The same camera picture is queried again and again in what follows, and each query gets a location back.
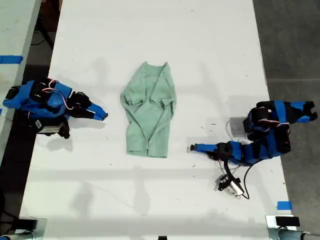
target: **cable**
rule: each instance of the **cable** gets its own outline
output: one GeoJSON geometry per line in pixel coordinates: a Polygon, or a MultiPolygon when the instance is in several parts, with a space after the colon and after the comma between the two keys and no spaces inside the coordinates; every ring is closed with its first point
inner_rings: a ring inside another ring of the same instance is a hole
{"type": "Polygon", "coordinates": [[[260,159],[259,161],[256,161],[254,164],[252,164],[245,172],[244,174],[244,178],[243,178],[243,185],[244,185],[244,189],[245,189],[245,192],[246,192],[246,196],[245,194],[243,193],[242,196],[245,198],[245,199],[250,199],[250,196],[249,196],[249,192],[248,192],[248,189],[247,189],[247,186],[246,186],[246,177],[247,177],[247,174],[249,172],[249,170],[254,166],[256,165],[257,163],[261,162],[263,159],[260,159]]]}
{"type": "Polygon", "coordinates": [[[51,81],[50,81],[49,84],[48,84],[49,87],[42,89],[42,92],[45,92],[45,93],[52,93],[53,91],[58,92],[58,93],[61,95],[62,99],[63,99],[63,103],[64,103],[65,107],[66,107],[68,110],[74,109],[74,107],[72,107],[72,108],[69,108],[69,107],[68,107],[68,105],[67,105],[67,100],[66,100],[66,98],[65,98],[65,96],[63,95],[62,92],[60,92],[59,90],[51,87],[51,84],[52,84],[52,83],[59,82],[59,81],[58,81],[58,80],[52,80],[52,79],[50,79],[50,80],[51,80],[51,81]]]}
{"type": "MultiPolygon", "coordinates": [[[[214,164],[218,167],[218,168],[220,168],[220,169],[222,169],[222,170],[224,170],[225,168],[221,165],[221,160],[219,159],[219,165],[220,166],[218,166],[217,164],[216,164],[216,161],[213,161],[214,162],[214,164]]],[[[234,167],[234,168],[229,168],[230,170],[235,170],[235,169],[237,169],[237,168],[240,168],[241,167],[241,165],[238,165],[238,166],[236,166],[236,167],[234,167]]]]}
{"type": "Polygon", "coordinates": [[[37,42],[37,43],[31,43],[31,46],[38,46],[40,44],[42,44],[45,40],[42,40],[40,42],[37,42]]]}

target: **gray floor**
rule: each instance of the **gray floor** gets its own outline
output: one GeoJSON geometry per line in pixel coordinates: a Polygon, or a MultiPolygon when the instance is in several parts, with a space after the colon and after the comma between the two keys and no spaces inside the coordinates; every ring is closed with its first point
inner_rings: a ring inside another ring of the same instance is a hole
{"type": "MultiPolygon", "coordinates": [[[[319,109],[320,0],[253,2],[270,99],[314,101],[319,109]]],[[[31,47],[27,63],[49,65],[51,55],[44,42],[31,47]]],[[[302,230],[320,234],[320,119],[291,129],[292,151],[281,160],[293,214],[302,230]]]]}

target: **white table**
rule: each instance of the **white table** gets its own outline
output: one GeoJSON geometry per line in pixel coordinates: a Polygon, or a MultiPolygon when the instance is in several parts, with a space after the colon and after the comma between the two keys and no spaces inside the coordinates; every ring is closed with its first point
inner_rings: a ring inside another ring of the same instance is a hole
{"type": "Polygon", "coordinates": [[[20,215],[47,218],[45,239],[264,240],[265,215],[291,214],[277,211],[279,157],[250,171],[248,201],[215,191],[217,163],[187,152],[227,142],[229,119],[269,99],[251,0],[64,0],[49,76],[109,117],[36,138],[20,215]],[[168,61],[175,84],[166,159],[126,154],[120,93],[144,61],[168,61]]]}
{"type": "Polygon", "coordinates": [[[14,115],[2,102],[8,90],[23,80],[40,4],[41,0],[0,0],[0,55],[23,56],[20,65],[0,64],[0,164],[14,115]]]}

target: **green cloth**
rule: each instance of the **green cloth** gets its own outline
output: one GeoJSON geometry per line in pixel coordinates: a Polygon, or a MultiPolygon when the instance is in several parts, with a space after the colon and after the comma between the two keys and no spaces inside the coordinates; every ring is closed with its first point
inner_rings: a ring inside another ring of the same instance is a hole
{"type": "Polygon", "coordinates": [[[168,63],[144,62],[120,97],[129,126],[126,151],[130,155],[166,158],[170,120],[176,108],[176,92],[168,63]]]}

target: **blue tape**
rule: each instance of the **blue tape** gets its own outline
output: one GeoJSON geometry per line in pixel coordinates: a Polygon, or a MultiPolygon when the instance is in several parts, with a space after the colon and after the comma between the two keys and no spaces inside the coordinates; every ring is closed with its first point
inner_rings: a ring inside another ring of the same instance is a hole
{"type": "Polygon", "coordinates": [[[0,55],[0,64],[20,64],[23,59],[23,56],[0,55]]]}
{"type": "Polygon", "coordinates": [[[292,210],[292,202],[291,201],[278,201],[277,209],[278,210],[292,210]]]}

